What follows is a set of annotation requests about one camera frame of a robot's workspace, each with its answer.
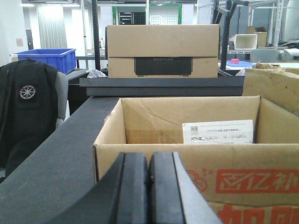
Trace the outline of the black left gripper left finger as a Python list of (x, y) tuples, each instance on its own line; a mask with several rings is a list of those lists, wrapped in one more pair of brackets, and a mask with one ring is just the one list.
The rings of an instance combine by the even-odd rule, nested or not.
[(145, 224), (147, 162), (143, 153), (119, 153), (110, 169), (50, 224)]

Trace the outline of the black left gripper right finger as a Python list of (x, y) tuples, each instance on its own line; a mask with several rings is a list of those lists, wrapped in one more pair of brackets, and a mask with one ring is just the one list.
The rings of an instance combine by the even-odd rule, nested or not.
[(152, 224), (220, 224), (177, 152), (155, 152), (149, 165)]

